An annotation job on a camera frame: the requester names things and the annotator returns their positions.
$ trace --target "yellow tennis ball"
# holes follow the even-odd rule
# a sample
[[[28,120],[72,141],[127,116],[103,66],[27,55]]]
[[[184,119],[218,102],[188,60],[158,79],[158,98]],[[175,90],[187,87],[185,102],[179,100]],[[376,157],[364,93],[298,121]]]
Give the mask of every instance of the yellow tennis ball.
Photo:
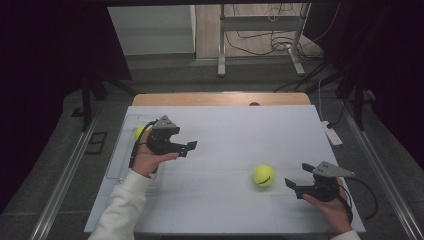
[[[253,180],[259,186],[267,187],[274,181],[274,170],[269,165],[260,164],[253,171]]]
[[[139,126],[134,131],[134,140],[137,141],[138,137],[140,136],[141,131],[143,131],[144,126]]]

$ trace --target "table surface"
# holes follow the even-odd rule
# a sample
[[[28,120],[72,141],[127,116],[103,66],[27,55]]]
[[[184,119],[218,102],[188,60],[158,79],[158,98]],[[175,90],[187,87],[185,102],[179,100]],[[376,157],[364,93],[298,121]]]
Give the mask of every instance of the table surface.
[[[251,107],[251,102],[261,107]],[[302,93],[138,95],[127,111],[86,231],[92,230],[113,186],[128,171],[133,129],[162,114],[181,128],[172,141],[199,142],[186,158],[161,164],[136,232],[331,231],[318,209],[297,200],[294,191],[284,185],[284,177],[312,185],[312,175],[301,169],[302,162],[317,166],[325,160],[337,165],[316,109]],[[275,182],[268,188],[256,186],[251,179],[252,169],[260,163],[275,170]],[[354,205],[353,211],[353,227],[365,231]]]
[[[304,93],[172,93],[139,94],[133,106],[248,106],[260,105],[309,105]]]

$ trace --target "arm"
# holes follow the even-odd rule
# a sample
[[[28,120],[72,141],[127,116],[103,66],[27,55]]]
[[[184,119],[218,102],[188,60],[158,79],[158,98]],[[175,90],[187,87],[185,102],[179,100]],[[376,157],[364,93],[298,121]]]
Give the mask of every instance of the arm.
[[[130,169],[125,181],[113,188],[107,207],[89,239],[132,239],[150,182]]]
[[[150,131],[146,131],[138,147],[133,168],[122,184],[116,185],[110,194],[105,211],[100,216],[90,240],[134,239],[134,227],[143,212],[145,193],[151,183],[150,173],[168,160],[176,159],[178,153],[155,155],[146,144]]]
[[[337,178],[337,182],[340,186],[343,186],[343,182],[339,178]],[[347,199],[346,193],[342,187],[340,187],[340,196],[345,200]],[[346,210],[338,199],[333,199],[330,202],[321,202],[308,194],[304,194],[303,198],[311,205],[321,210],[328,223],[333,227],[337,236],[332,238],[332,240],[360,239],[358,234],[352,229],[346,214]]]

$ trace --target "wall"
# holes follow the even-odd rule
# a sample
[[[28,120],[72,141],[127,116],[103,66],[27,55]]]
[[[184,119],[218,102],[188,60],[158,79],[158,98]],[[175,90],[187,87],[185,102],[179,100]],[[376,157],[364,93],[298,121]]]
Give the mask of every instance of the wall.
[[[125,55],[194,53],[192,6],[108,8]]]

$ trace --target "hand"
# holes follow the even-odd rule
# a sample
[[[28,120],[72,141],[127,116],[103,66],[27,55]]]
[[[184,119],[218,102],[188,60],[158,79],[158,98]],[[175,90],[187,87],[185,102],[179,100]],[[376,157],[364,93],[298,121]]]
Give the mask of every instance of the hand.
[[[337,178],[337,183],[343,186],[342,180]],[[347,200],[346,192],[342,187],[339,187],[340,196]],[[349,223],[346,209],[338,199],[333,199],[330,202],[321,202],[320,200],[308,195],[303,194],[303,199],[317,207],[325,215],[328,223],[334,228],[337,235],[352,230],[352,226]]]
[[[146,142],[150,135],[150,132],[151,129],[148,129],[143,134],[132,167],[132,170],[134,172],[147,178],[150,178],[150,173],[152,173],[159,166],[160,163],[176,159],[179,156],[178,153],[155,155],[152,151],[150,151],[150,149],[146,146]]]

